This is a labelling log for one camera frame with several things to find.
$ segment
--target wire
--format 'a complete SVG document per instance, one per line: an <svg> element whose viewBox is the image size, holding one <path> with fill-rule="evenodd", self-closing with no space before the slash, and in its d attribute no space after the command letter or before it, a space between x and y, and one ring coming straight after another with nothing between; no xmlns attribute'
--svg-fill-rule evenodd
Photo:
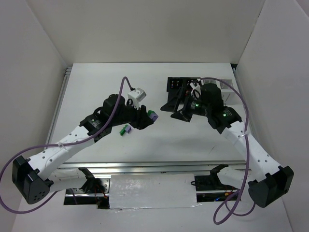
<svg viewBox="0 0 309 232"><path fill-rule="evenodd" d="M232 87L229 83L223 81L223 80L220 80L218 78L214 78L214 77L204 77L204 78L201 78L201 80L215 80L215 81L219 81L225 85L227 85L228 87L231 88L231 90L233 90L240 98L240 100L242 101L242 104L245 108L245 111L246 111L246 120L245 120L245 128L244 128L244 137L245 137L245 141L246 141L246 168L245 168L245 174L244 174L244 178L243 178L243 181L242 181L242 184L241 184L241 187L240 187L240 190L237 190L236 192L234 192L233 194L229 195L220 205L219 207L216 209L216 211L214 212L213 214L213 222L216 224L216 225L220 225L224 222L226 222L232 214L234 214L234 211L235 209L237 208L237 205L239 204L240 202L240 199L241 199L241 196L242 196L242 193L246 187L246 183L247 183L247 177L248 177L248 173L249 173L249 159L250 159L250 148L249 148L249 139L248 139L248 135L247 135L247 129L248 129L248 125L249 125L249 109L248 109L248 106L246 104L246 101L244 100L244 98L241 96L241 94L236 90L234 89L234 87ZM222 206L228 202L232 197L234 197L236 194L238 194L237 196L237 199L232 207L232 209L228 212L228 214L221 220L221 221L216 221L216 217L217 217L217 214L219 212L219 210L222 208Z"/></svg>
<svg viewBox="0 0 309 232"><path fill-rule="evenodd" d="M225 202L225 206L226 206L226 208L227 208L228 211L231 211L230 208L227 206L227 202ZM250 210L248 213L245 213L245 214L233 213L233 215L238 216L238 217L247 216L247 215L249 215L250 213L252 213L252 211L254 210L255 206L256 206L256 204L254 203L253 206L252 206L252 208L251 208L251 210Z"/></svg>
<svg viewBox="0 0 309 232"><path fill-rule="evenodd" d="M78 144L82 144L82 143L85 143L93 138L95 138L96 136L98 136L102 131L104 131L107 126L109 125L109 123L111 122L114 114L116 113L116 110L117 110L117 107L118 107L118 104L120 102L120 98L121 98L121 94L122 94L122 89L124 87L124 83L125 83L125 80L127 82L127 84L129 85L129 88L132 89L132 86L128 80L128 78L125 76L122 78L122 81L121 81L121 85L120 85L120 89L119 89L119 94L118 94L118 98L117 98L117 101L115 103L115 107L113 108L112 110L112 113L109 117L109 119L106 121L106 123L104 124L104 126L97 131L97 133L95 133L94 135L91 135L90 137L84 139L84 140L81 140L81 141L78 141L78 142L74 142L74 143L67 143L67 144L62 144L63 146L72 146L72 145L78 145ZM33 149L36 149L36 148L44 148L44 147L58 147L59 145L58 144L43 144L43 145L37 145L37 146L31 146L31 147L28 147L20 152L18 152L16 155L14 155L12 158L10 158L6 164L4 165L4 167L2 168L1 172L0 172L0 183L1 183L1 180L2 180L2 177L3 177L3 174L4 174L4 171L7 169L7 167L9 166L9 164L14 160L16 159L18 156L20 156L21 154L25 153L26 151L30 151L30 150L33 150ZM45 205L55 194L57 193L54 192L45 202L43 202L41 205L33 208L33 209L30 209L30 210L27 210L27 211L17 211L17 210L13 210L11 208L9 208L2 200L2 197L0 195L0 204L1 206L11 212L11 213L14 213L14 214L27 214L27 213L31 213L39 208L41 208L43 205Z"/></svg>
<svg viewBox="0 0 309 232"><path fill-rule="evenodd" d="M105 192L101 189L101 187L99 185L97 185L98 189L100 189L100 191L103 193L104 198L107 199Z"/></svg>
<svg viewBox="0 0 309 232"><path fill-rule="evenodd" d="M77 203L76 196L75 196L75 193L74 193L74 190L73 190L72 188L71 188L71 192L72 192L72 195L73 195L73 198L74 198L75 204L78 204L78 203Z"/></svg>
<svg viewBox="0 0 309 232"><path fill-rule="evenodd" d="M196 98L196 99L199 99L199 97L201 96L200 93L196 90L196 89L193 89L193 96Z"/></svg>

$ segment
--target white paper sheet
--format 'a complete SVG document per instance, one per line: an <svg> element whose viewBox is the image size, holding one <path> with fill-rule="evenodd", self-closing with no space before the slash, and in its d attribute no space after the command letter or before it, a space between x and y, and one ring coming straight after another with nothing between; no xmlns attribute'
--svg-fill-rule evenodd
<svg viewBox="0 0 309 232"><path fill-rule="evenodd" d="M111 209L187 208L197 205L193 174L113 175Z"/></svg>

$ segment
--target black end cap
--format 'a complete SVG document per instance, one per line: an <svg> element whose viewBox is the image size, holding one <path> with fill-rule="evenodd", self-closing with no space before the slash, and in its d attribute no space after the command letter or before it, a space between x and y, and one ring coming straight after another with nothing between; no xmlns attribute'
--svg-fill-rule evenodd
<svg viewBox="0 0 309 232"><path fill-rule="evenodd" d="M266 178L260 182L249 182L249 195L261 208L265 208L289 191L293 170L287 166L279 167L279 171L273 175L266 174Z"/></svg>
<svg viewBox="0 0 309 232"><path fill-rule="evenodd" d="M12 181L28 204L42 200L52 185L48 179L42 180L22 156L13 161Z"/></svg>

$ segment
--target white wall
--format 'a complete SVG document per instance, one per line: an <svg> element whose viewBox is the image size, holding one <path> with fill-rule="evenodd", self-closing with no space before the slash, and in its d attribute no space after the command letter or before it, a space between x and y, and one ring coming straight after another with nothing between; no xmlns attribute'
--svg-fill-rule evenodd
<svg viewBox="0 0 309 232"><path fill-rule="evenodd" d="M226 62L265 0L27 0L72 63Z"/></svg>
<svg viewBox="0 0 309 232"><path fill-rule="evenodd" d="M24 0L0 1L0 32L2 168L18 151L45 142L64 63ZM6 172L0 192L9 206L18 209L21 195L11 173ZM0 207L1 232L11 231L14 219L14 214Z"/></svg>
<svg viewBox="0 0 309 232"><path fill-rule="evenodd" d="M309 18L295 0L266 0L237 75L259 141L295 172L283 200L294 232L307 232Z"/></svg>

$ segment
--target purple block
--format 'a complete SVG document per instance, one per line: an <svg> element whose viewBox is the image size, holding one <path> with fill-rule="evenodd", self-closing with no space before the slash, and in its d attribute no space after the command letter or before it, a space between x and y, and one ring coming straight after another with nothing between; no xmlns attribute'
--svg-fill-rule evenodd
<svg viewBox="0 0 309 232"><path fill-rule="evenodd" d="M158 119L158 115L156 114L156 113L151 113L150 115L149 115L149 118L151 118L152 120L153 120L153 122L155 122L157 119Z"/></svg>
<svg viewBox="0 0 309 232"><path fill-rule="evenodd" d="M132 130L131 126L127 125L126 128L125 128L126 133L129 134L131 130Z"/></svg>

